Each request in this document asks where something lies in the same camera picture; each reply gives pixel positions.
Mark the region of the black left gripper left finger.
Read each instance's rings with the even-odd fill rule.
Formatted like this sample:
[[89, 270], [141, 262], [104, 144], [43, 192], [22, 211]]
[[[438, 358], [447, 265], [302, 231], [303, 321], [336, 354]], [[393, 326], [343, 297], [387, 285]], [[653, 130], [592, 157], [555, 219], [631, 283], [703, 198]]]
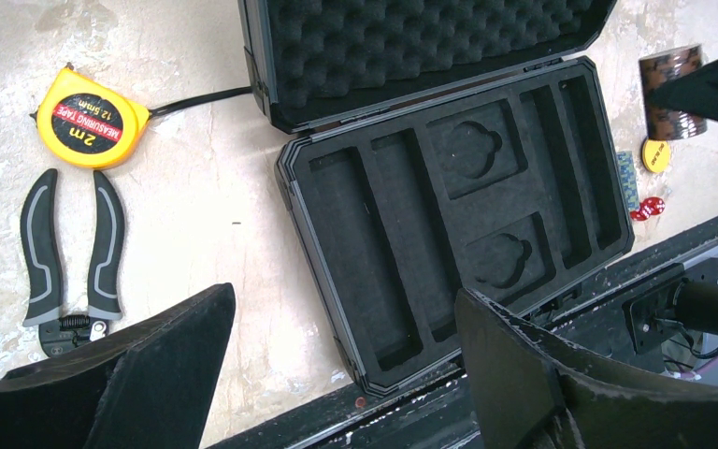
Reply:
[[0, 448], [196, 448], [236, 313], [230, 283], [0, 379]]

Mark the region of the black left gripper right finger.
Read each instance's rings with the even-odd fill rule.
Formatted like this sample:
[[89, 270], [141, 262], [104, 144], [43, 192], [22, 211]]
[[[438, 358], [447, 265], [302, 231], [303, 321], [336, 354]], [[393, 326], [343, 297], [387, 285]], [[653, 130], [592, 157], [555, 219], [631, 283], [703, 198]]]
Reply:
[[718, 448], [718, 386], [598, 355], [472, 289], [455, 320], [488, 448]]

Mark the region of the yellow big blind button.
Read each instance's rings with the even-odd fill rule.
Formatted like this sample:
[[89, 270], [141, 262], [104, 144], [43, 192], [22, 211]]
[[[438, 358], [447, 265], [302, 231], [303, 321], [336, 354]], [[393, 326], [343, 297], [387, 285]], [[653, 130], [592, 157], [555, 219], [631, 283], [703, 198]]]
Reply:
[[663, 173], [669, 167], [672, 149], [665, 140], [653, 140], [646, 138], [640, 148], [640, 159], [651, 173]]

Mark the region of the black foam-lined poker case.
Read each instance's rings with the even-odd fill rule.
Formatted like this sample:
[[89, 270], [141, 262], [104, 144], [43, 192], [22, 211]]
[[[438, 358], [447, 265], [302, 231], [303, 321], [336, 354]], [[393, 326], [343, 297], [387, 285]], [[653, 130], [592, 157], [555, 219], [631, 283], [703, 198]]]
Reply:
[[242, 1], [281, 196], [368, 395], [460, 354], [454, 302], [538, 310], [633, 231], [594, 63], [611, 1]]

